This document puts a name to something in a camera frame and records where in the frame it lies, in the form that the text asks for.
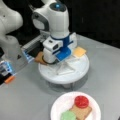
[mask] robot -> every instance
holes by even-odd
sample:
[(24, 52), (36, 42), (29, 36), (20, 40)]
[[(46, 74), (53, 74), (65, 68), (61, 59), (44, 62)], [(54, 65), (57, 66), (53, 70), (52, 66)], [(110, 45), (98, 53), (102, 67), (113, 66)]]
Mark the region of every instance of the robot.
[(42, 8), (33, 11), (34, 26), (40, 31), (50, 32), (43, 42), (43, 61), (54, 64), (68, 58), (77, 46), (76, 33), (69, 32), (67, 7), (60, 1), (42, 0)]
[(15, 72), (18, 72), (27, 64), (18, 40), (10, 35), (6, 35), (17, 30), (23, 24), (21, 15), (8, 8), (3, 0), (0, 0), (0, 47), (4, 51), (3, 60), (9, 61)]

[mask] table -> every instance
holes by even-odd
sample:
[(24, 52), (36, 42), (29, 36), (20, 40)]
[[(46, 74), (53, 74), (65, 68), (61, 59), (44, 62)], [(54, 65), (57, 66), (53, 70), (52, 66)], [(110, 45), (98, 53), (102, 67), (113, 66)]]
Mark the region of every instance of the table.
[[(100, 106), (102, 120), (120, 116), (120, 49), (78, 36), (90, 60), (88, 80), (77, 91), (92, 96)], [(31, 62), (9, 85), (0, 87), (0, 120), (50, 120), (54, 101), (64, 92), (49, 88)]]

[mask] tomato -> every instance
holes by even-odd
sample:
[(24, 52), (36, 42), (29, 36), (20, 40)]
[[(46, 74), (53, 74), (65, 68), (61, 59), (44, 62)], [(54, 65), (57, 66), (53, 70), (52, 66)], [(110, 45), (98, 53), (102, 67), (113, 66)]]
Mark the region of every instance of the tomato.
[(77, 96), (74, 103), (79, 108), (86, 108), (89, 105), (89, 100), (85, 96)]

